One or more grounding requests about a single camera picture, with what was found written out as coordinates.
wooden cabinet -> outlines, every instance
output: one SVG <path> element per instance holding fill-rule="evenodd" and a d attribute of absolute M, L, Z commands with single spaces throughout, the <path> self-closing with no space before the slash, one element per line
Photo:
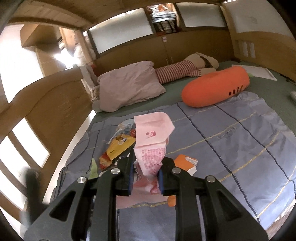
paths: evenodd
<path fill-rule="evenodd" d="M 168 55 L 163 45 L 162 37 L 138 41 L 129 45 L 129 47 L 133 63 L 150 60 L 154 63 L 154 68 L 168 64 Z"/>
<path fill-rule="evenodd" d="M 228 30 L 196 30 L 166 35 L 164 43 L 170 63 L 177 63 L 187 56 L 199 52 L 218 62 L 234 57 Z"/>
<path fill-rule="evenodd" d="M 196 30 L 133 40 L 115 47 L 95 63 L 103 72 L 145 60 L 159 68 L 180 62 L 195 52 L 214 57 L 219 62 L 230 60 L 234 53 L 229 31 Z"/>

stuffed toy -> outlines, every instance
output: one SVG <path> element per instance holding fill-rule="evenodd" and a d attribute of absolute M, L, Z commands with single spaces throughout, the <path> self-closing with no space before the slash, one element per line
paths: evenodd
<path fill-rule="evenodd" d="M 186 105 L 200 108 L 233 97 L 244 91 L 249 84 L 246 70 L 241 66 L 233 66 L 189 82 L 181 96 Z"/>
<path fill-rule="evenodd" d="M 200 77 L 215 72 L 218 67 L 217 60 L 196 52 L 181 62 L 157 68 L 155 72 L 159 82 L 163 85 L 186 76 Z"/>

orange carrot pillow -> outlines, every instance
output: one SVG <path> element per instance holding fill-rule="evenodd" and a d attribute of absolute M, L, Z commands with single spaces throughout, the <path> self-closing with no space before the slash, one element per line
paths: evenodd
<path fill-rule="evenodd" d="M 189 82 L 181 95 L 185 104 L 191 107 L 204 107 L 242 92 L 249 84 L 250 78 L 245 69 L 234 66 Z"/>

metal screw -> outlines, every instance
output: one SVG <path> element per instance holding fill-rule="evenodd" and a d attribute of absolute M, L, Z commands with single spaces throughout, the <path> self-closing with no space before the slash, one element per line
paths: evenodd
<path fill-rule="evenodd" d="M 119 169 L 119 168 L 113 168 L 113 169 L 111 170 L 111 173 L 112 173 L 112 174 L 118 174 L 118 173 L 120 173 L 120 169 Z"/>
<path fill-rule="evenodd" d="M 78 183 L 85 183 L 86 182 L 86 178 L 85 177 L 80 177 L 77 179 Z"/>
<path fill-rule="evenodd" d="M 178 167 L 174 167 L 174 168 L 172 169 L 172 172 L 175 173 L 175 174 L 179 174 L 179 173 L 181 172 L 181 169 L 178 168 Z"/>
<path fill-rule="evenodd" d="M 207 181 L 209 183 L 214 183 L 216 181 L 216 178 L 214 176 L 207 176 Z"/>

pillow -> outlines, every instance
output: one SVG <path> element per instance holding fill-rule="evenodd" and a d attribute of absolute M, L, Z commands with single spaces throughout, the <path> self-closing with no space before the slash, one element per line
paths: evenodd
<path fill-rule="evenodd" d="M 234 66 L 203 75 L 189 82 L 182 91 L 182 100 L 191 107 L 213 105 L 242 92 L 250 84 L 244 68 Z"/>
<path fill-rule="evenodd" d="M 153 65 L 142 61 L 100 75 L 100 109 L 113 112 L 164 93 Z"/>

